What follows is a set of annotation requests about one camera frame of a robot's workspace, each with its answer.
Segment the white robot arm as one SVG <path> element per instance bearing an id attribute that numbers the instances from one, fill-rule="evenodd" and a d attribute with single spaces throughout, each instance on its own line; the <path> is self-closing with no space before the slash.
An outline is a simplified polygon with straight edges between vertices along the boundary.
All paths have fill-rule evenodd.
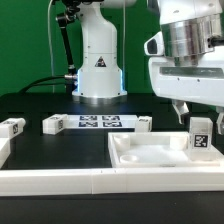
<path id="1" fill-rule="evenodd" d="M 78 19 L 83 32 L 83 65 L 75 69 L 75 97 L 92 102 L 115 99 L 125 93 L 117 66 L 116 28 L 100 9 L 132 6 L 137 0 L 62 0 L 68 23 Z M 147 0 L 159 15 L 160 31 L 144 44 L 154 93 L 170 98 L 177 114 L 187 104 L 212 105 L 219 114 L 217 129 L 224 134 L 224 0 Z"/>

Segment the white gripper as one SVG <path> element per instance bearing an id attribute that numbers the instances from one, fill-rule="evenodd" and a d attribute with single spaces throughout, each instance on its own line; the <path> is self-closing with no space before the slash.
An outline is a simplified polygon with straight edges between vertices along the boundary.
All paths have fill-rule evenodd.
<path id="1" fill-rule="evenodd" d="M 189 114 L 187 102 L 218 106 L 218 134 L 224 135 L 224 58 L 204 55 L 197 67 L 175 67 L 165 57 L 151 57 L 149 77 L 157 96 L 175 99 L 172 106 L 180 124 Z"/>

